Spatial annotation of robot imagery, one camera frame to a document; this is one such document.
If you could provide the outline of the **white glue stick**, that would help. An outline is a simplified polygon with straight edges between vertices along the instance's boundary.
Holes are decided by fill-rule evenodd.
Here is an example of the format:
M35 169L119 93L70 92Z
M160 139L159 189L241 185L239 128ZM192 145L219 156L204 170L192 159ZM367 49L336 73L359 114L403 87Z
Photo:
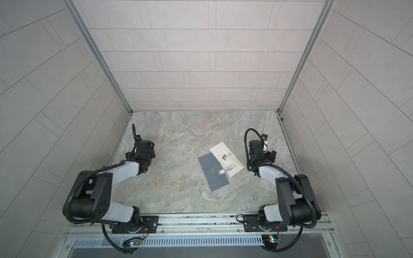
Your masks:
M233 170L233 169L235 169L235 168L236 168L235 165L234 165L234 164L231 164L231 165L229 165L229 166L227 166L227 167L222 168L221 170L219 170L219 171L218 171L218 174L219 174L219 175L224 175L225 173L228 173L229 171L231 171L231 170Z

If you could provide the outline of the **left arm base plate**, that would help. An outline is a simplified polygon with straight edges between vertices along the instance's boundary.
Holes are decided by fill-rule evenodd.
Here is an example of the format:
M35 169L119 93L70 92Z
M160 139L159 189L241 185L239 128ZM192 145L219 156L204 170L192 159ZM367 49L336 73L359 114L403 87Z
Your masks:
M132 217L128 223L115 223L110 225L112 234L151 234L156 233L159 216Z

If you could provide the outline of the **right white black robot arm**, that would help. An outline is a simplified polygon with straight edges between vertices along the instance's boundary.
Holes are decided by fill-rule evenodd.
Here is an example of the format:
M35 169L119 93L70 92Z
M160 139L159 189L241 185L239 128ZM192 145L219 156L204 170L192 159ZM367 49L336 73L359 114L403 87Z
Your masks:
M308 178L292 175L275 165L275 152L264 151L264 142L245 142L247 170L276 187L277 203L263 205L258 211L258 221L264 230L279 223L287 226L314 228L321 212Z

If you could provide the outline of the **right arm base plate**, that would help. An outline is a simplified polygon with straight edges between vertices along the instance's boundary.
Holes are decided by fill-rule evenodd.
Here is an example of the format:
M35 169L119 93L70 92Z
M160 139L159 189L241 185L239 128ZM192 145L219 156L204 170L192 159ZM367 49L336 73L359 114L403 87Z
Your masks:
M245 232L286 232L287 225L282 221L268 221L263 215L241 215Z

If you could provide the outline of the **cream envelope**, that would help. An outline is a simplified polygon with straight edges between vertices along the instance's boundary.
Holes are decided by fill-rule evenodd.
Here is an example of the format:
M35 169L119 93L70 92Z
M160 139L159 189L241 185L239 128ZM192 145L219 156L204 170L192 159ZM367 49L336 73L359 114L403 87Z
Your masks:
M235 174L245 168L245 166L239 161L233 151L231 151L225 143L221 142L218 145L210 148L209 150L223 168L231 164L235 165L235 169L226 173L228 176L233 177Z

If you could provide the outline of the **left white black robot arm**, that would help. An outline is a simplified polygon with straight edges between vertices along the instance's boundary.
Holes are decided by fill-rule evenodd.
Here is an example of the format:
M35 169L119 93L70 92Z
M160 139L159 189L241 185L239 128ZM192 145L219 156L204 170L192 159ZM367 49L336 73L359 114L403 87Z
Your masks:
M142 173L155 158L154 143L138 139L126 160L95 171L80 172L68 194L62 213L72 224L102 223L140 228L141 218L137 207L111 200L113 186Z

